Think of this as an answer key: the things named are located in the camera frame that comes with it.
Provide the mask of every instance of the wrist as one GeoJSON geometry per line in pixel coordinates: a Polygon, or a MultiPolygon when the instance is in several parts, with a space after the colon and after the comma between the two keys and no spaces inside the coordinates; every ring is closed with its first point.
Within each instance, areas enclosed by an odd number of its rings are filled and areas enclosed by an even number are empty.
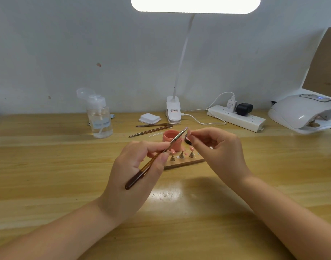
{"type": "Polygon", "coordinates": [[[231,174],[231,176],[227,177],[224,183],[231,188],[232,190],[241,188],[242,185],[247,181],[247,179],[254,177],[252,172],[248,167],[235,171],[231,174]]]}
{"type": "Polygon", "coordinates": [[[120,225],[120,223],[118,223],[108,214],[107,210],[103,205],[101,197],[98,197],[97,199],[92,201],[92,203],[97,208],[98,219],[100,220],[100,223],[103,225],[103,227],[106,229],[107,233],[120,225]]]}

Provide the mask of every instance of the black adapter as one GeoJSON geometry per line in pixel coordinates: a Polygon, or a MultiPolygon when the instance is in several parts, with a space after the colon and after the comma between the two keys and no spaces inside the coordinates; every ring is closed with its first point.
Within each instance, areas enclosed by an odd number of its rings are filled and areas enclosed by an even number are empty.
{"type": "Polygon", "coordinates": [[[240,116],[246,116],[249,114],[253,109],[253,105],[248,103],[241,103],[237,105],[235,112],[240,116]]]}

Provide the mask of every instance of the white wall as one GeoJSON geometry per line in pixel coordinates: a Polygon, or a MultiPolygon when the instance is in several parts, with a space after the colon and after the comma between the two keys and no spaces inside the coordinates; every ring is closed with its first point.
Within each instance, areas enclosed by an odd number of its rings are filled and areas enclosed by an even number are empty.
{"type": "MultiPolygon", "coordinates": [[[[75,93],[83,86],[106,96],[112,112],[164,110],[189,17],[140,13],[130,0],[0,0],[0,114],[84,112],[75,93]]],[[[269,107],[300,87],[328,26],[331,0],[262,0],[248,15],[197,15],[182,108],[207,107],[224,91],[269,107]]]]}

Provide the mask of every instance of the socket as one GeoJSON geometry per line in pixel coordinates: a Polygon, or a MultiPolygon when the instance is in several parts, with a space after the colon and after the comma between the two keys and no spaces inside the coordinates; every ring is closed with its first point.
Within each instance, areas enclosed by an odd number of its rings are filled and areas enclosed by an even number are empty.
{"type": "Polygon", "coordinates": [[[208,109],[207,115],[214,118],[221,118],[226,122],[232,123],[239,127],[243,127],[244,129],[253,132],[258,132],[259,130],[262,131],[263,124],[265,122],[265,118],[260,118],[251,114],[247,114],[246,116],[240,116],[236,112],[229,112],[227,108],[220,105],[216,105],[208,109]]]}

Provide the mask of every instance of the desk surface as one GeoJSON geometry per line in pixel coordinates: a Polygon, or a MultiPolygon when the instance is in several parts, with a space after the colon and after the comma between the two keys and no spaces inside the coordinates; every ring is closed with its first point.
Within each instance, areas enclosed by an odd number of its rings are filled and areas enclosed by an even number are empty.
{"type": "MultiPolygon", "coordinates": [[[[96,198],[128,136],[144,130],[134,127],[139,116],[117,114],[114,134],[102,140],[90,134],[85,114],[0,117],[0,245],[96,198]]],[[[204,112],[194,116],[217,121],[204,112]]],[[[183,118],[175,129],[203,127],[183,118]]],[[[256,175],[331,223],[331,130],[304,136],[270,119],[261,133],[221,128],[241,137],[256,175]]],[[[142,209],[80,259],[155,258],[293,257],[204,162],[165,171],[142,209]]]]}

